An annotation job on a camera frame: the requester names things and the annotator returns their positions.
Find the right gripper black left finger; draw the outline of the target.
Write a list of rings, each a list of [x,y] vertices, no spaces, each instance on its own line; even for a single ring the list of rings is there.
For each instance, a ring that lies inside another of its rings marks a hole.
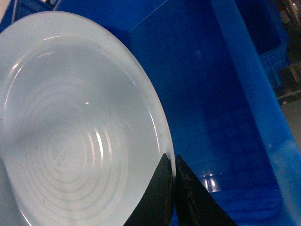
[[[126,226],[169,226],[173,214],[171,161],[163,154]]]

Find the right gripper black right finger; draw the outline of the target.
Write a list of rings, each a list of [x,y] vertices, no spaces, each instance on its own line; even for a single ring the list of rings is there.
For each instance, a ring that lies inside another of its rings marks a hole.
[[[176,156],[175,209],[180,226],[236,226],[188,164]]]

